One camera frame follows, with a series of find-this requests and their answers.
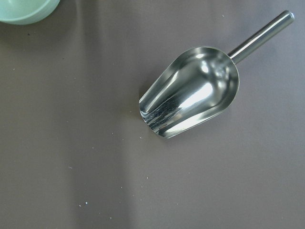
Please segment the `green bowl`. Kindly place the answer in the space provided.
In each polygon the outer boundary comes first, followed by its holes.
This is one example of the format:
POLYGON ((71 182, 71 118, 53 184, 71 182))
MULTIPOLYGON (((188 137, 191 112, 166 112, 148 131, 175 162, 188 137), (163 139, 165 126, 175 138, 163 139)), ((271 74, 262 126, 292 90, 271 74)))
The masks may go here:
POLYGON ((28 25, 48 17, 60 0, 1 0, 0 21, 14 25, 28 25))

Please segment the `steel ice scoop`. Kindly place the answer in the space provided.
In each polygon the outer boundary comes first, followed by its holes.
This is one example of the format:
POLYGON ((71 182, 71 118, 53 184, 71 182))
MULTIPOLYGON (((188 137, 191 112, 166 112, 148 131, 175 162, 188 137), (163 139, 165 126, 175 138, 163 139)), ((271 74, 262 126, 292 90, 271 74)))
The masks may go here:
POLYGON ((221 114, 239 90, 237 64, 294 20, 291 11, 283 11, 229 53, 209 46, 183 52, 140 98, 142 119, 171 138, 221 114))

